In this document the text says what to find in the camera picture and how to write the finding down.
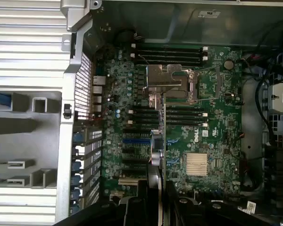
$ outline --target green circuit board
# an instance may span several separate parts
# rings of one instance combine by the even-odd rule
[[[200,46],[179,45],[177,48],[200,48]],[[150,159],[149,143],[124,143],[124,139],[150,139],[150,133],[143,131],[156,129],[155,125],[130,125],[129,110],[133,106],[149,107],[149,100],[143,96],[146,86],[146,64],[134,65],[127,47],[107,47],[98,56],[98,76],[106,76],[103,89],[102,151],[102,194],[109,196],[116,191],[123,196],[135,195],[136,185],[119,182],[127,178],[145,179],[146,160]],[[232,142],[241,134],[241,64],[236,63],[230,71],[223,68],[227,59],[241,58],[241,51],[229,47],[208,47],[208,61],[204,67],[194,67],[199,72],[199,99],[186,109],[201,108],[208,114],[207,127],[166,125],[167,137],[167,180],[175,182],[180,193],[194,190],[220,190],[238,194],[239,161],[235,158],[241,148],[240,141]],[[215,95],[216,74],[220,73],[221,87],[218,99]],[[167,99],[167,102],[182,102],[182,99]],[[188,176],[187,154],[206,153],[208,174]]]

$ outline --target white label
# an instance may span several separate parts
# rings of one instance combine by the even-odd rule
[[[208,130],[203,130],[202,131],[202,136],[203,137],[208,137]]]
[[[217,18],[221,12],[214,11],[200,11],[198,17],[201,18]]]
[[[194,131],[194,142],[195,143],[197,143],[199,141],[198,138],[199,138],[199,129],[196,129]]]
[[[247,202],[246,209],[250,211],[250,213],[254,214],[256,210],[256,204],[254,202]]]

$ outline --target motherboard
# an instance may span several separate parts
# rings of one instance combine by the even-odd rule
[[[98,93],[102,101],[94,106],[99,109],[94,120],[102,125],[105,134],[101,192],[110,199],[135,195],[138,180],[147,178],[151,131],[159,126],[159,114],[144,92],[147,66],[162,62],[162,70],[166,70],[164,64],[181,62],[180,55],[175,60],[146,58],[146,50],[140,54],[135,48],[106,46],[95,59],[93,84],[103,87]],[[152,48],[152,53],[159,48],[171,48],[177,53],[205,50],[200,61],[181,62],[184,69],[197,74],[197,100],[184,104],[187,99],[181,93],[166,94],[166,179],[172,180],[181,194],[239,194],[241,51],[158,44],[143,48]]]

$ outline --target aluminum heatsink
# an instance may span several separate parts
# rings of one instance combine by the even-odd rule
[[[188,176],[208,175],[208,154],[188,153],[186,163],[186,174]]]

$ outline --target chipset heatsink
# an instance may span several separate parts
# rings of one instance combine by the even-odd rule
[[[208,154],[187,153],[186,174],[188,176],[207,176]]]

